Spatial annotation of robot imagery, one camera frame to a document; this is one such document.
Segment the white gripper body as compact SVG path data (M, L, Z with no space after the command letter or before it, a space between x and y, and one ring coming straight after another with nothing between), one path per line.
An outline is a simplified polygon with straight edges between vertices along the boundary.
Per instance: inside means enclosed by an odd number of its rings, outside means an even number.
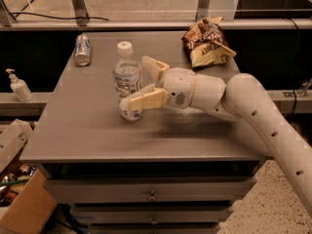
M172 68L165 72L163 88L168 92L168 106L186 108L190 105L196 74L184 68Z

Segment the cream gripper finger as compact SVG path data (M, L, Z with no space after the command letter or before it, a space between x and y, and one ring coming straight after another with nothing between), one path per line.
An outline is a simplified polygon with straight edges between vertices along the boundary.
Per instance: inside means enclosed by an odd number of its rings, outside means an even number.
M169 98L169 93L164 88L157 88L152 83L139 92L122 98L120 108L127 111L159 108L166 104Z
M141 64L157 86L162 86L164 84L164 74L170 69L168 64L148 56L143 56L141 58Z

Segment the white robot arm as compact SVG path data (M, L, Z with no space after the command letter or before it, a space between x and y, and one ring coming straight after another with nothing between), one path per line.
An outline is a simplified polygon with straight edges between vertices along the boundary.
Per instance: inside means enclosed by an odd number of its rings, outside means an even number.
M168 105L192 107L216 118L244 119L259 135L285 174L306 211L312 215L312 147L289 124L250 74L239 73L225 82L144 56L142 66L153 83L120 102L120 109L133 112Z

